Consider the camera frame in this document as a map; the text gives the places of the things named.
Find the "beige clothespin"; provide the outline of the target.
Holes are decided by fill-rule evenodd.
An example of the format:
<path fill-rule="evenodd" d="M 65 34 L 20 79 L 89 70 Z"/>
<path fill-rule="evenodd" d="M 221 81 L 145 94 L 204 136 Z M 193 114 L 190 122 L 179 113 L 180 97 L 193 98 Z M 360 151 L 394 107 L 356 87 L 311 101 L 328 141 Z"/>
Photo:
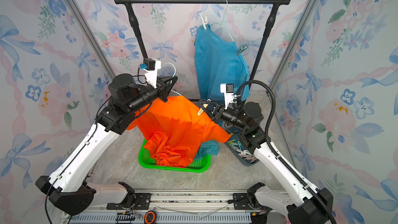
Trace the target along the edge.
<path fill-rule="evenodd" d="M 198 115 L 198 116 L 201 116 L 203 113 L 204 113 L 204 109 L 201 107 L 201 108 L 199 109 L 199 111 L 197 112 L 197 115 Z"/>

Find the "dark teal clothespin bin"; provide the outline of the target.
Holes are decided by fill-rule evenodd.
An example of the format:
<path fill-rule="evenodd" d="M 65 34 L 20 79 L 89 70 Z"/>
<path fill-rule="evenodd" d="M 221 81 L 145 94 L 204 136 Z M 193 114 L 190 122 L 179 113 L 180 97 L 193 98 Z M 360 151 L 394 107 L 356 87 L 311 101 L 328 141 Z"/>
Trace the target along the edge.
<path fill-rule="evenodd" d="M 259 160 L 251 154 L 249 150 L 243 147 L 237 133 L 230 133 L 230 138 L 225 144 L 244 166 L 250 167 L 259 162 Z"/>

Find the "orange t-shirt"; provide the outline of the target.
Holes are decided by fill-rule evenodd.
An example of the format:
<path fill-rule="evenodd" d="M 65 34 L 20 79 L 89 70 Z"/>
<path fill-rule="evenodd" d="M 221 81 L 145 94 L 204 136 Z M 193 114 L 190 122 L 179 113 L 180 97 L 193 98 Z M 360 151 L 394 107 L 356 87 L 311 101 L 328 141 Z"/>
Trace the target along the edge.
<path fill-rule="evenodd" d="M 230 135 L 184 96 L 171 96 L 167 102 L 157 99 L 149 110 L 128 127 L 138 127 L 151 159 L 163 167 L 189 166 L 204 142 L 225 143 Z"/>

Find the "teal t-shirt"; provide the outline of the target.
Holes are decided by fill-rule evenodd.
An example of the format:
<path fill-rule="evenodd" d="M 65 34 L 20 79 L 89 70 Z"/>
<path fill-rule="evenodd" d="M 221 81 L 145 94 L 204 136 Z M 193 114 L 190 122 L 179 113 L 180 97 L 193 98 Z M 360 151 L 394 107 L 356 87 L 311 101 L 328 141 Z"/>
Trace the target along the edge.
<path fill-rule="evenodd" d="M 200 26 L 194 42 L 194 62 L 200 99 L 223 101 L 221 84 L 233 84 L 234 92 L 249 80 L 249 69 L 235 42 L 228 42 L 210 26 Z"/>

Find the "teal clothespin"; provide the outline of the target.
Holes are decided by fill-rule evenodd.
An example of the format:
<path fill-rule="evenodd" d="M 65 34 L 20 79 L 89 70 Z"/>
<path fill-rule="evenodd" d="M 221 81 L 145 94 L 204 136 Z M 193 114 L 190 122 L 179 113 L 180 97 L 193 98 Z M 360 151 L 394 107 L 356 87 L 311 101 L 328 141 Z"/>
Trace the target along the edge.
<path fill-rule="evenodd" d="M 248 45 L 242 45 L 242 46 L 240 46 L 240 47 L 238 48 L 238 51 L 237 51 L 236 55 L 238 56 L 238 55 L 242 54 L 247 48 L 248 48 Z"/>

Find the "white clothespin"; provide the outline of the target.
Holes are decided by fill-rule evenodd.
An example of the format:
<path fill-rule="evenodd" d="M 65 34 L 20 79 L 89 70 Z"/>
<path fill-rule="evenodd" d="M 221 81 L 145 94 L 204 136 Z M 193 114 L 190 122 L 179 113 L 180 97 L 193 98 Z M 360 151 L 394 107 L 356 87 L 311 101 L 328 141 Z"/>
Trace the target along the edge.
<path fill-rule="evenodd" d="M 207 25 L 208 25 L 208 17 L 203 15 L 201 12 L 199 12 L 199 16 L 201 18 L 202 26 L 203 26 L 204 30 L 206 30 L 207 29 Z"/>

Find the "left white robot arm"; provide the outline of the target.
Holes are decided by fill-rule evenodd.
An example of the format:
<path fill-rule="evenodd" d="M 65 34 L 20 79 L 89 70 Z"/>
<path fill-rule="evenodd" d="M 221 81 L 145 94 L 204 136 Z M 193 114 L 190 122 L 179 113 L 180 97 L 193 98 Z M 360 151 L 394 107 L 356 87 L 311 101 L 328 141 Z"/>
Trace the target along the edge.
<path fill-rule="evenodd" d="M 45 201 L 70 216 L 100 204 L 131 208 L 136 202 L 131 186 L 124 182 L 96 185 L 86 182 L 86 177 L 103 152 L 133 120 L 142 117 L 156 99 L 167 102 L 177 81 L 177 76 L 160 76 L 155 77 L 154 85 L 140 85 L 130 74 L 116 76 L 108 86 L 111 96 L 107 106 L 97 114 L 87 136 L 51 175 L 43 175 L 36 181 L 39 190 L 46 194 Z"/>

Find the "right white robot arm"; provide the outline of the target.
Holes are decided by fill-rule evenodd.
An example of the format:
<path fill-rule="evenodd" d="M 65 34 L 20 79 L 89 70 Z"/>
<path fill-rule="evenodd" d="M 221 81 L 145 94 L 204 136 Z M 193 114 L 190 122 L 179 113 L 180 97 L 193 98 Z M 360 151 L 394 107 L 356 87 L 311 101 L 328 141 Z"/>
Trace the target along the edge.
<path fill-rule="evenodd" d="M 242 109 L 226 108 L 218 101 L 199 101 L 200 111 L 218 123 L 223 121 L 240 129 L 240 140 L 262 162 L 285 188 L 280 194 L 258 183 L 248 190 L 248 201 L 258 208 L 265 206 L 287 217 L 292 224 L 335 223 L 332 214 L 333 196 L 326 188 L 319 189 L 307 180 L 271 141 L 267 129 L 260 123 L 264 119 L 258 103 L 246 103 Z"/>

